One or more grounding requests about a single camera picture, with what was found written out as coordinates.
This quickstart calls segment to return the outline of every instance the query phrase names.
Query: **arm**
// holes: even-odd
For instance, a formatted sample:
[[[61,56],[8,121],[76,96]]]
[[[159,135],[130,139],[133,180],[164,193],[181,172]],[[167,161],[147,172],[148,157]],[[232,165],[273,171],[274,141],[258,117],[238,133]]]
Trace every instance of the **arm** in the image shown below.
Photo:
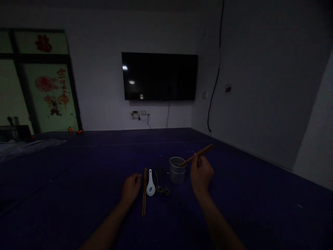
[[[80,250],[110,249],[118,229],[133,201],[138,196],[141,186],[141,174],[133,174],[125,180],[122,188],[122,198],[112,213],[103,221]]]
[[[208,185],[213,175],[214,170],[208,160],[204,156],[198,159],[197,154],[194,154],[191,166],[191,183],[215,247],[230,250],[245,249],[208,193]]]

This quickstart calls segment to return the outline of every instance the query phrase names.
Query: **metal spoon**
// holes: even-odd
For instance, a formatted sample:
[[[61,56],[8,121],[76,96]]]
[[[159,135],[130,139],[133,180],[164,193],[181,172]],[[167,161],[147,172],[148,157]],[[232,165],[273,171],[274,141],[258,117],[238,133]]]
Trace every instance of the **metal spoon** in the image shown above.
[[[164,177],[164,170],[163,170],[163,168],[161,167],[161,169],[162,169],[162,174],[163,174],[163,179],[164,179],[164,183],[165,183],[165,189],[164,189],[164,193],[165,193],[165,195],[170,195],[171,194],[171,191],[167,188],[167,183],[166,183],[166,181],[165,181],[165,177]]]
[[[156,178],[157,178],[157,186],[156,186],[157,192],[159,194],[162,194],[162,193],[164,193],[164,189],[160,186],[159,176],[157,175],[156,169],[155,169],[155,174],[156,174]]]

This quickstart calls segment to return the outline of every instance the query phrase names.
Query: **white ceramic spoon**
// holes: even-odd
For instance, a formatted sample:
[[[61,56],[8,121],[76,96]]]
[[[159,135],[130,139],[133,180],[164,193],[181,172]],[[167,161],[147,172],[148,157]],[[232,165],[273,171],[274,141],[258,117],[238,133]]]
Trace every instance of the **white ceramic spoon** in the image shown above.
[[[147,185],[147,194],[149,196],[153,196],[155,193],[155,185],[153,183],[153,174],[152,174],[152,170],[149,169],[149,182]]]

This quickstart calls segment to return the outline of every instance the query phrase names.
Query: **spoon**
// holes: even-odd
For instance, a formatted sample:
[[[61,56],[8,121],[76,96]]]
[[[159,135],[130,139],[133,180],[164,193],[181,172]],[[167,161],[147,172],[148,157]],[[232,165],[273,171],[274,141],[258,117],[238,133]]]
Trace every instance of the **spoon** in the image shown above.
[[[156,186],[156,189],[157,189],[157,192],[159,194],[162,194],[164,192],[163,188],[160,186],[160,182],[159,182],[159,176],[157,175],[157,171],[155,169],[155,174],[156,174],[156,178],[157,178],[157,186]]]
[[[149,182],[148,182],[148,185],[147,185],[147,194],[149,196],[153,196],[154,193],[155,193],[155,186],[154,186],[154,183],[153,183],[153,175],[152,175],[152,170],[149,169]]]
[[[163,179],[164,179],[164,183],[165,183],[165,189],[164,189],[164,193],[165,193],[165,195],[170,195],[171,194],[171,191],[167,188],[167,183],[166,183],[166,181],[165,181],[165,177],[164,177],[164,170],[163,170],[163,168],[161,167],[161,169],[162,169],[162,174],[163,174]]]

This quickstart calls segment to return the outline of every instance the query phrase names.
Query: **red paper-cut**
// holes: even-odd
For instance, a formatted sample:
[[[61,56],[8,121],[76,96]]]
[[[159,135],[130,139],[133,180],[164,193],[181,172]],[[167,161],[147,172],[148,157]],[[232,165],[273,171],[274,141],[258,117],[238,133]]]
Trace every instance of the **red paper-cut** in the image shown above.
[[[48,76],[40,76],[37,77],[35,80],[36,88],[41,92],[49,92],[51,90],[59,89],[58,85],[56,85],[56,81],[58,79],[55,77],[48,77]]]
[[[67,87],[66,87],[66,81],[65,80],[60,80],[60,84],[62,85],[62,89],[64,90],[64,89],[67,89]]]
[[[63,68],[60,68],[60,70],[57,71],[57,74],[59,75],[58,78],[60,78],[60,79],[65,78],[64,72],[66,72],[66,70],[64,70]]]
[[[66,105],[67,103],[69,103],[69,97],[65,93],[66,93],[66,91],[64,90],[62,92],[62,95],[58,96],[57,101],[59,104]]]
[[[38,35],[37,41],[35,41],[35,44],[37,45],[37,49],[41,52],[47,52],[50,53],[52,51],[52,45],[49,43],[49,38],[46,35]]]
[[[48,76],[40,76],[35,80],[36,88],[41,92],[49,92],[52,90],[51,78]]]
[[[55,102],[53,100],[51,102],[52,102],[52,107],[53,108],[51,109],[50,115],[56,114],[57,116],[61,116],[60,111],[58,110],[57,102]]]
[[[52,104],[52,97],[47,95],[47,96],[45,96],[44,101],[46,101],[48,104],[51,105]]]

